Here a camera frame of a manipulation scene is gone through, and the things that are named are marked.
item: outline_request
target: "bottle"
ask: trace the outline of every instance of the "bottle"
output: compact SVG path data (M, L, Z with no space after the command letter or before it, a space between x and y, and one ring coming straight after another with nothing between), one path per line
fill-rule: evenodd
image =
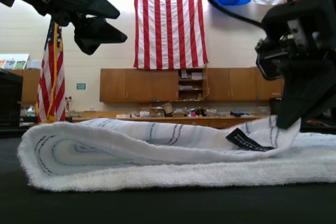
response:
M30 106L30 108L27 110L27 116L35 116L35 109L33 106Z

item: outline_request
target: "cable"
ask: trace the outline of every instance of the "cable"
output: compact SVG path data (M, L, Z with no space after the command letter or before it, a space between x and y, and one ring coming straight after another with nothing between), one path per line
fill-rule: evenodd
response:
M257 27L259 27L259 28L261 28L261 29L264 29L262 23L260 23L260 22L258 22L258 21L256 21L256 20L253 20L253 19L250 19L250 18L241 16L241 15L239 15L239 14L233 13L233 12L229 11L228 9L225 9L225 8L219 6L219 5L215 2L215 0L208 0L208 1L210 2L210 4L211 4L213 7L215 7L215 8L216 8L217 10L219 10L220 12L225 13L226 15L228 15L228 16L230 16L230 17L232 17L232 18L239 19L239 20L241 20L241 21L244 21L244 22L246 22L246 23L249 23L249 24L251 24L251 25L254 25L254 26L257 26Z

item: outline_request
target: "green sign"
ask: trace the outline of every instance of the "green sign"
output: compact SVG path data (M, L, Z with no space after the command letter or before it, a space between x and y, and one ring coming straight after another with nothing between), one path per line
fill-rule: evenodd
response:
M85 89L86 89L86 83L77 84L77 90L85 90Z

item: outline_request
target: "hanging american flag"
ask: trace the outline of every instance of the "hanging american flag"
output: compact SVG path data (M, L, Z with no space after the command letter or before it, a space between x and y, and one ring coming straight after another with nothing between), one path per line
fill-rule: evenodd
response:
M62 28L50 21L37 95L38 122L65 121Z
M185 69L208 63L202 0L134 0L135 68Z

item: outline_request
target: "white towel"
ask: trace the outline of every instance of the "white towel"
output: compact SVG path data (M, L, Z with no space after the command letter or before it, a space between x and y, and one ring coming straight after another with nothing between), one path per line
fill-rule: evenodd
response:
M300 122L288 130L275 122L271 117L227 130L111 119L45 124L27 131L18 156L29 184L52 191L336 181L334 137L330 149L320 140L316 148L303 142L293 148ZM236 128L271 150L229 142Z

